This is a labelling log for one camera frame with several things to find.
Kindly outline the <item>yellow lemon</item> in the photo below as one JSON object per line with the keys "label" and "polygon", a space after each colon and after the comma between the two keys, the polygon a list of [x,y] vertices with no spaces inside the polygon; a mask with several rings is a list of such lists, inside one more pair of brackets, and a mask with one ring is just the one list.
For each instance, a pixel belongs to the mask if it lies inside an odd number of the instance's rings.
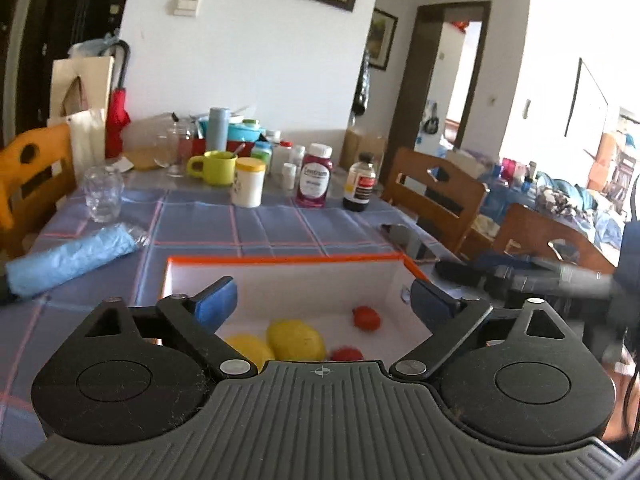
{"label": "yellow lemon", "polygon": [[280,361],[326,359],[326,345],[318,330],[299,320],[271,322],[267,328],[267,344]]}
{"label": "yellow lemon", "polygon": [[224,341],[252,362],[258,370],[262,370],[268,361],[276,358],[268,344],[252,334],[236,334]]}

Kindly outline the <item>red tomato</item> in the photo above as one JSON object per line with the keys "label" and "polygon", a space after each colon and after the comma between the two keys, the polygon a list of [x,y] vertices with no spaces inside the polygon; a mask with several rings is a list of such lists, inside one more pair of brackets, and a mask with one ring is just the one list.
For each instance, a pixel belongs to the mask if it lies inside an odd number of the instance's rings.
{"label": "red tomato", "polygon": [[352,310],[352,322],[355,327],[367,333],[376,332],[382,324],[378,312],[367,306],[356,307]]}
{"label": "red tomato", "polygon": [[358,362],[363,360],[363,354],[355,347],[344,346],[332,350],[330,360],[333,362]]}

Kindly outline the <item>dark brown medicine bottle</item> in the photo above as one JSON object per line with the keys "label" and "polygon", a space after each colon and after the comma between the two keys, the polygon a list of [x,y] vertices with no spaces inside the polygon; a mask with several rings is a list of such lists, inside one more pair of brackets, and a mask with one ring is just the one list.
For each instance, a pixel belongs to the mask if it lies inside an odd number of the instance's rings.
{"label": "dark brown medicine bottle", "polygon": [[343,193],[343,207],[345,209],[361,212],[369,206],[376,183],[373,162],[372,153],[362,152],[359,154],[358,160],[350,166]]}

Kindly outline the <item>orange cardboard box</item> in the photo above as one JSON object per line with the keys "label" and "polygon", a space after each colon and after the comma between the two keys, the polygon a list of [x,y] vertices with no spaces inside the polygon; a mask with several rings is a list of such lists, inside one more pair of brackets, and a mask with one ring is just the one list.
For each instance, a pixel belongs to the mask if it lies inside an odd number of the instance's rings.
{"label": "orange cardboard box", "polygon": [[[326,350],[349,346],[393,364],[431,336],[410,307],[409,289],[422,272],[401,254],[338,257],[218,258],[167,261],[162,295],[195,295],[223,276],[238,286],[238,305],[216,330],[221,338],[264,339],[271,322],[299,320],[318,330]],[[352,310],[378,312],[381,327],[354,326]]]}

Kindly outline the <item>blue plaid tablecloth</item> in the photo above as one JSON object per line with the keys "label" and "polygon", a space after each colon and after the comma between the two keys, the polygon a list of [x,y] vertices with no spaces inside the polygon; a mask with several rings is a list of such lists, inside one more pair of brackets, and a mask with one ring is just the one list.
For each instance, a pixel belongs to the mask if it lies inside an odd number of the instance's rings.
{"label": "blue plaid tablecloth", "polygon": [[225,188],[166,191],[138,184],[126,189],[120,216],[150,234],[148,247],[1,310],[1,448],[10,455],[24,456],[44,438],[30,404],[30,387],[43,364],[103,298],[154,304],[169,257],[382,254],[392,248],[380,226],[411,221],[382,200],[351,212],[341,197],[314,209],[267,191],[262,206],[245,209],[231,205]]}

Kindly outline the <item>small white pill bottle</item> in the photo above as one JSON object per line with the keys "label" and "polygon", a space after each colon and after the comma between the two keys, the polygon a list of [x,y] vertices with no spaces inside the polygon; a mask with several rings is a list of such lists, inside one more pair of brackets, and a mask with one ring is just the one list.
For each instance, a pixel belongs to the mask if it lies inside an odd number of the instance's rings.
{"label": "small white pill bottle", "polygon": [[292,162],[285,162],[281,170],[281,185],[285,191],[292,191],[295,188],[297,166]]}

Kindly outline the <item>white canister yellow lid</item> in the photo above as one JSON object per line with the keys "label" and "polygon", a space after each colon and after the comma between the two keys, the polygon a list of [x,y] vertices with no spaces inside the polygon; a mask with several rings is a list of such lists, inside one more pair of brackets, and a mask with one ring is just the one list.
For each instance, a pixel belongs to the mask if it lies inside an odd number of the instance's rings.
{"label": "white canister yellow lid", "polygon": [[231,201],[234,206],[256,208],[262,203],[266,174],[265,163],[253,157],[239,157],[235,162]]}

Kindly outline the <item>clear drinking glass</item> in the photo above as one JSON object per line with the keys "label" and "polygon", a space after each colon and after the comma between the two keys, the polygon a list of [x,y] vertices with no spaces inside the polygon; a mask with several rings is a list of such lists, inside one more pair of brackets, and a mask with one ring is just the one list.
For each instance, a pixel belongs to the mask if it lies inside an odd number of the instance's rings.
{"label": "clear drinking glass", "polygon": [[112,166],[89,168],[82,180],[86,206],[90,218],[96,223],[115,221],[122,209],[124,179]]}

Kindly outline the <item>green lid white bottle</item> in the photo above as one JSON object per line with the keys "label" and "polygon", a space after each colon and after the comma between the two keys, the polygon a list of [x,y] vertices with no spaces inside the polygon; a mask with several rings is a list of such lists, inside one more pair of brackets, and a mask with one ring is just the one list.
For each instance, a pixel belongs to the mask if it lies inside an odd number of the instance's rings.
{"label": "green lid white bottle", "polygon": [[269,174],[272,159],[272,146],[268,141],[256,141],[250,150],[250,156],[265,164],[265,173]]}

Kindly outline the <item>clear wine glass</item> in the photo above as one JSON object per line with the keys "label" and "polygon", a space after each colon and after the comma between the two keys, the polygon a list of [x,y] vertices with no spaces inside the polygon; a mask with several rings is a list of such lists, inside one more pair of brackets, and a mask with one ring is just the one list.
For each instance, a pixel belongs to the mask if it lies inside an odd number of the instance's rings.
{"label": "clear wine glass", "polygon": [[186,164],[192,156],[193,133],[187,125],[175,124],[159,133],[154,141],[153,159],[173,178],[186,175]]}

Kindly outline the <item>teal plastic container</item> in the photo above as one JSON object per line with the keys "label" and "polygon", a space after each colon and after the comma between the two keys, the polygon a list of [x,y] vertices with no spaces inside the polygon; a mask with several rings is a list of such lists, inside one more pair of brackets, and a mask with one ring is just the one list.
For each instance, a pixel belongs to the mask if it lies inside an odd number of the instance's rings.
{"label": "teal plastic container", "polygon": [[[210,150],[212,150],[215,146],[221,146],[228,141],[255,143],[259,139],[259,137],[266,132],[264,128],[250,126],[244,124],[244,122],[227,122],[226,120],[215,120],[213,135],[211,136],[208,132],[208,118],[200,118],[198,120],[198,126],[202,130],[205,144]],[[227,127],[227,134],[225,136],[220,136],[218,134],[218,129],[222,126]]]}

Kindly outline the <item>light blue thermos bottle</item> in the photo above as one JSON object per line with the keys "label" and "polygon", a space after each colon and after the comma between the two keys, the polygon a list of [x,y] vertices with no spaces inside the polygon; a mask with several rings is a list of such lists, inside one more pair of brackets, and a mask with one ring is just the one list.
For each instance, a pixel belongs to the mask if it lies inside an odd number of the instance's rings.
{"label": "light blue thermos bottle", "polygon": [[227,149],[228,128],[231,110],[227,107],[212,107],[209,110],[206,130],[206,150],[224,152]]}

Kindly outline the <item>small framed picture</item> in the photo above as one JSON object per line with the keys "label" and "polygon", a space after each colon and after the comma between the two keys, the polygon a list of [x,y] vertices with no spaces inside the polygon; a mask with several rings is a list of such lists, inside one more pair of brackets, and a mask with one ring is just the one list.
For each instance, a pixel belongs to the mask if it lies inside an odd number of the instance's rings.
{"label": "small framed picture", "polygon": [[378,70],[387,68],[397,22],[397,16],[378,9],[373,10],[367,48],[370,53],[370,65]]}

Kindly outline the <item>white paper shopping bag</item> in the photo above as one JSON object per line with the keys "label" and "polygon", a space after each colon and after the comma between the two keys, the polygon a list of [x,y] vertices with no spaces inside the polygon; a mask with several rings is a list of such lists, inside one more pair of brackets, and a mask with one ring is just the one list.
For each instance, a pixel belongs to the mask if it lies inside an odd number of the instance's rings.
{"label": "white paper shopping bag", "polygon": [[111,95],[114,58],[66,58],[52,65],[49,118],[86,110],[106,110]]}

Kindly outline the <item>cardboard box against wall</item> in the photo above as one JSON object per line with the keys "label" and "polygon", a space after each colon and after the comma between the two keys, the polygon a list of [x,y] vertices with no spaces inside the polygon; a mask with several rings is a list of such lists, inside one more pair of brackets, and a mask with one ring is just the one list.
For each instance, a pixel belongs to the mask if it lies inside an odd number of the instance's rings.
{"label": "cardboard box against wall", "polygon": [[358,162],[361,153],[370,153],[375,170],[380,171],[386,145],[387,139],[384,136],[377,136],[366,130],[349,128],[345,132],[338,166],[349,170],[350,166]]}

